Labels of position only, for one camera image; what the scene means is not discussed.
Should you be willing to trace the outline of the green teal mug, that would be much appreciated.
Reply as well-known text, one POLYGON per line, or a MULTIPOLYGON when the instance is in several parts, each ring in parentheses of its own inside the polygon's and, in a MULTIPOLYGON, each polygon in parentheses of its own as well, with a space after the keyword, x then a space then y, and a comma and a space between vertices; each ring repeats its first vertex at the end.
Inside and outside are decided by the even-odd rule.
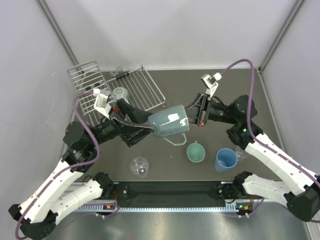
POLYGON ((187 158, 193 163, 200 163, 206 157, 204 147, 197 141, 191 143, 186 149, 187 158))

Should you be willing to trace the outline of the blue-grey ceramic mug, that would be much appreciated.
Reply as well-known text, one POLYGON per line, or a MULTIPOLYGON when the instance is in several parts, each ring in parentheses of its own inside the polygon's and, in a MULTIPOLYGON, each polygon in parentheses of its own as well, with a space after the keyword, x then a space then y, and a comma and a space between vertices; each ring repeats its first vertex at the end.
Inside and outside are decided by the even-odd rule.
POLYGON ((183 146, 187 142, 185 132, 190 130, 190 126, 186 109, 183 105, 153 113, 148 117, 147 124, 155 129, 154 136, 163 138, 173 146, 183 146), (183 136, 183 141, 172 142, 168 137, 173 135, 183 136))

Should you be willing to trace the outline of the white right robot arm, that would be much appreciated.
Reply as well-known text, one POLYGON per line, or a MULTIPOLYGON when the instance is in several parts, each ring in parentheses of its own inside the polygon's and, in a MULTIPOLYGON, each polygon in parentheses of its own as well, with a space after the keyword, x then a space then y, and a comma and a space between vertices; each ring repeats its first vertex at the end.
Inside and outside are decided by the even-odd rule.
POLYGON ((256 195, 269 199, 286 207, 299 220, 315 222, 314 217, 320 210, 319 174, 293 160, 251 120, 258 112, 248 95, 225 105, 216 96, 198 93, 185 110, 189 122, 199 127, 207 121, 231 124, 226 130, 230 141, 280 179, 268 180, 247 171, 239 173, 233 180, 233 192, 238 198, 256 195))

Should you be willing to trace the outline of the grey round ceramic cup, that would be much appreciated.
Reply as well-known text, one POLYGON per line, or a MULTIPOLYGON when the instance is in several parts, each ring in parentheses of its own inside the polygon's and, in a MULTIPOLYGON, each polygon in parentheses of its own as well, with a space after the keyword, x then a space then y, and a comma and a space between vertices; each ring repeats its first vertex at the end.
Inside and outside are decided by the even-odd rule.
POLYGON ((127 104, 130 104, 130 93, 124 87, 116 87, 112 90, 112 97, 114 100, 124 99, 127 104))

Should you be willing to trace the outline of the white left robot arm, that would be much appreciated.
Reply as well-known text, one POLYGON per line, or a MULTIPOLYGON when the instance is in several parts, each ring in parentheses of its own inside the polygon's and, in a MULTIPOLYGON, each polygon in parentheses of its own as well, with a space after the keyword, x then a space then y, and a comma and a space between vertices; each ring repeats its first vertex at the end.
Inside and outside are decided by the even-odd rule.
POLYGON ((113 194, 114 183, 108 174, 99 172, 84 186, 63 196, 67 188, 84 175, 101 156, 100 145, 120 136, 129 146, 141 141, 154 130, 145 126, 149 111, 135 108, 124 100, 108 105, 102 121, 89 127, 76 103, 72 103, 77 121, 71 122, 65 132, 67 151, 42 185, 23 203, 13 204, 8 212, 16 220, 15 238, 42 240, 70 213, 88 202, 113 194))

